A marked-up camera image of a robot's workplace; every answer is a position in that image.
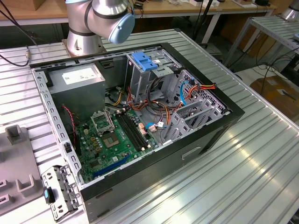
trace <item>gray robot arm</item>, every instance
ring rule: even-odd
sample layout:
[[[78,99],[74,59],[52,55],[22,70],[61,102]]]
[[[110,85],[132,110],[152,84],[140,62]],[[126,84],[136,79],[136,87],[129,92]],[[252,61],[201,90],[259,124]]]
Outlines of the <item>gray robot arm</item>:
[[[100,37],[123,43],[135,25],[127,0],[66,0],[70,32],[68,50],[76,56],[102,51]]]
[[[299,18],[299,0],[293,0],[280,16],[287,21],[296,21]]]

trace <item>green circuit board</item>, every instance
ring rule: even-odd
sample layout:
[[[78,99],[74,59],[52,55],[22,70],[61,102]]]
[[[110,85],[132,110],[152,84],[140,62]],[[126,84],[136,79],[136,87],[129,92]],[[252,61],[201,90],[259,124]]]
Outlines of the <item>green circuit board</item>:
[[[133,110],[127,111],[127,116],[132,122],[140,123]],[[106,132],[102,136],[98,135],[92,120],[76,127],[81,147],[81,155],[78,157],[82,165],[81,175],[85,183],[92,181],[94,173],[99,170],[116,164],[118,161],[130,162],[158,147],[154,138],[148,134],[147,138],[143,136],[143,139],[150,145],[150,148],[146,148],[144,151],[136,150],[114,114],[111,119],[115,127],[114,131]],[[95,123],[98,129],[108,125],[105,116],[95,119]],[[86,127],[88,127],[88,134],[84,132]]]

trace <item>motherboard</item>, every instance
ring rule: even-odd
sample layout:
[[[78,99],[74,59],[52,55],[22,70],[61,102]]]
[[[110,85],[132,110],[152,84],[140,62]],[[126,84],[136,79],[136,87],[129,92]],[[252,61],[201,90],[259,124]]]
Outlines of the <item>motherboard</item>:
[[[85,183],[148,153],[158,145],[132,109],[95,114],[76,127]]]

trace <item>blue tab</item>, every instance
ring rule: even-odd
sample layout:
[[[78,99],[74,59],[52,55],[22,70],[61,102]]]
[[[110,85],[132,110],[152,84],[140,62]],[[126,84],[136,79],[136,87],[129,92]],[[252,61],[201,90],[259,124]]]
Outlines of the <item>blue tab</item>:
[[[48,195],[48,191],[45,190],[45,198],[47,198],[47,197],[49,197],[49,195]]]
[[[158,68],[158,65],[153,63],[150,57],[143,52],[132,53],[134,60],[142,67],[143,71],[149,71]]]

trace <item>aluminum work table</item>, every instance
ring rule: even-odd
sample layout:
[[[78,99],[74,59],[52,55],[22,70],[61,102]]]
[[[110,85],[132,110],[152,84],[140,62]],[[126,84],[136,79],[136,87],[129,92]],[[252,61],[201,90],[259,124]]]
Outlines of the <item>aluminum work table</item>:
[[[94,223],[287,223],[299,208],[299,128],[182,32],[133,34],[121,45],[103,40],[108,51],[159,42],[171,43],[246,113],[207,153]],[[68,57],[61,43],[30,49],[33,63]],[[25,51],[0,52],[21,63]],[[0,64],[0,130],[28,129],[40,173],[62,165],[29,67]],[[41,197],[0,223],[54,221]],[[87,223],[83,208],[61,223]]]
[[[260,32],[263,32],[266,35],[275,39],[278,43],[280,43],[278,49],[273,53],[273,57],[270,63],[277,58],[283,46],[299,54],[299,42],[293,38],[294,34],[299,33],[299,21],[288,22],[279,16],[251,17],[248,18],[237,39],[235,40],[234,44],[229,50],[228,56],[224,62],[226,66],[228,65],[230,59],[234,55],[235,50],[239,46],[247,30],[251,26],[254,26],[256,28],[256,31],[255,34],[251,37],[251,39],[248,41],[248,44],[245,47],[244,51],[246,51],[249,45],[251,45],[254,42],[257,35]]]

